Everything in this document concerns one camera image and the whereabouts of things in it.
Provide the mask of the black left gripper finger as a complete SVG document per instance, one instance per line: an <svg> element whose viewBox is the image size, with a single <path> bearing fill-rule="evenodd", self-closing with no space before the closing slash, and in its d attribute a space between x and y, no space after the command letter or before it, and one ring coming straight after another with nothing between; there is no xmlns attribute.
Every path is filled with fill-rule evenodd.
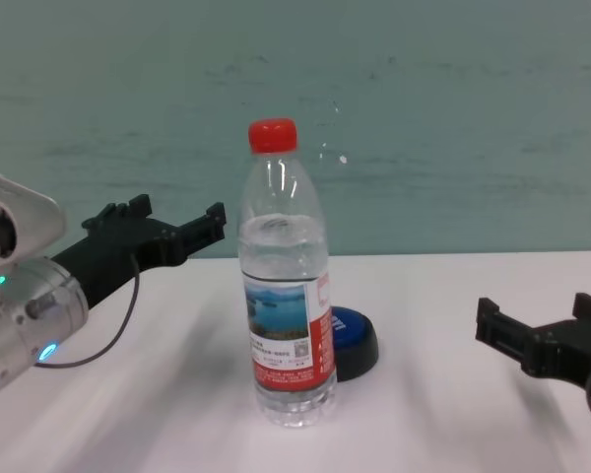
<svg viewBox="0 0 591 473"><path fill-rule="evenodd" d="M189 257L225 238L227 224L226 209L223 202L210 206L205 214L183 224L177 230L184 255Z"/></svg>
<svg viewBox="0 0 591 473"><path fill-rule="evenodd" d="M140 194L130 199L127 203L109 203L96 215L89 217L82 224L82 228L88 235L102 230L112 222L126 219L144 219L152 214L151 199L148 194Z"/></svg>

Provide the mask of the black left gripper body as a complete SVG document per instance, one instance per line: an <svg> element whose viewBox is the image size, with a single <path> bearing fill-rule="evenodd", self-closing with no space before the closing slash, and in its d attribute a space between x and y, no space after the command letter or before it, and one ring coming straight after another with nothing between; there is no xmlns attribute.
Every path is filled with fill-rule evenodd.
<svg viewBox="0 0 591 473"><path fill-rule="evenodd" d="M181 229L150 218L106 222L51 257L80 284L93 308L136 274L181 265L189 256Z"/></svg>

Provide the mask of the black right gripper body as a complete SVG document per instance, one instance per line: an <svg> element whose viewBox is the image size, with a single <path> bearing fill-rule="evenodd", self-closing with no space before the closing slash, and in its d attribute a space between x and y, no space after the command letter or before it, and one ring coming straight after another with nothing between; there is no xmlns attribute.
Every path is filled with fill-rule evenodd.
<svg viewBox="0 0 591 473"><path fill-rule="evenodd" d="M591 373L591 320L533 327L524 340L524 372L584 388Z"/></svg>

